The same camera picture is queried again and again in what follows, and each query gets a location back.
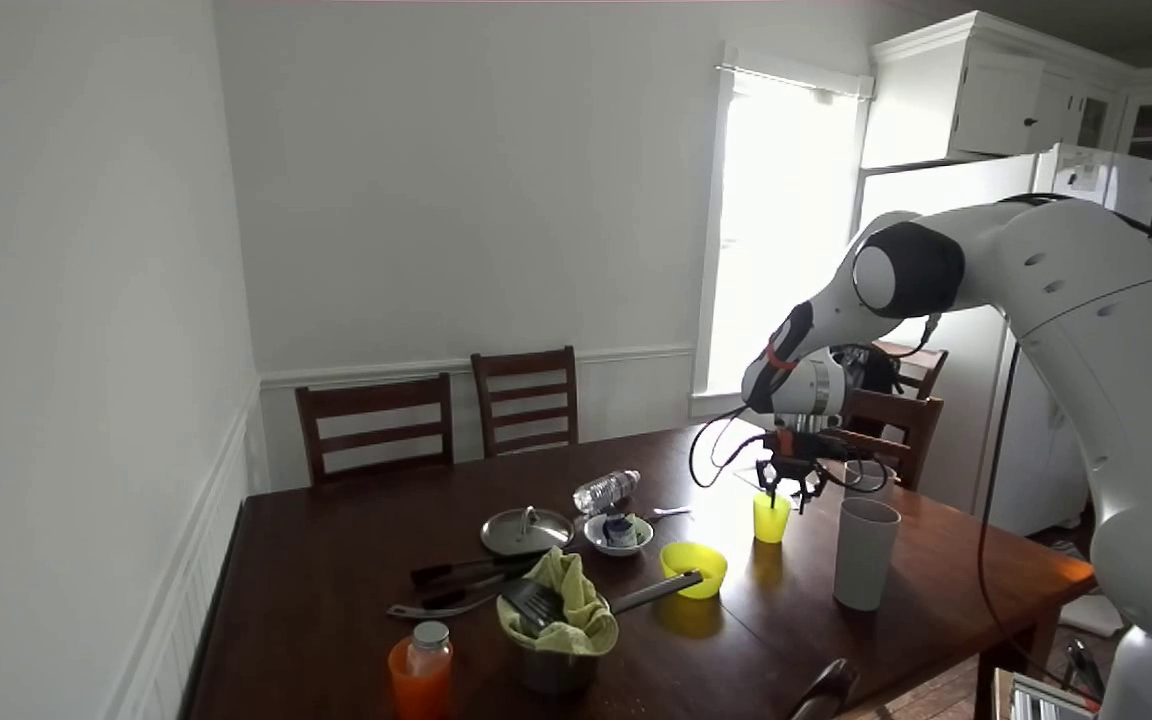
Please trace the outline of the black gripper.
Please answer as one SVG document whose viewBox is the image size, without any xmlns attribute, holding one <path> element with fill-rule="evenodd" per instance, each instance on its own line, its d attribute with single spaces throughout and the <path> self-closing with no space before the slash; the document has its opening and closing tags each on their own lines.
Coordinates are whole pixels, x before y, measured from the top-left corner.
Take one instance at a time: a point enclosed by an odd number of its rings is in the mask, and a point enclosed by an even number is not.
<svg viewBox="0 0 1152 720">
<path fill-rule="evenodd" d="M 782 500 L 777 488 L 792 481 L 800 491 L 800 511 L 808 511 L 826 495 L 820 463 L 857 457 L 840 432 L 767 429 L 762 443 L 763 461 L 756 463 L 756 488 L 767 508 Z"/>
</svg>

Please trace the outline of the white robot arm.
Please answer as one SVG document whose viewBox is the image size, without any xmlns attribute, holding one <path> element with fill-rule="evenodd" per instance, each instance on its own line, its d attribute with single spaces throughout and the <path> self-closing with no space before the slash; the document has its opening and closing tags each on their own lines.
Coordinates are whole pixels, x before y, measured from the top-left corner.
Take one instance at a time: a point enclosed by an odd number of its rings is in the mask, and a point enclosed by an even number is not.
<svg viewBox="0 0 1152 720">
<path fill-rule="evenodd" d="M 1152 240 L 1139 225 L 1066 195 L 887 213 L 752 355 L 744 406 L 826 416 L 846 399 L 836 347 L 978 305 L 1009 319 L 1089 474 L 1096 584 L 1128 622 L 1101 720 L 1152 720 Z"/>
</svg>

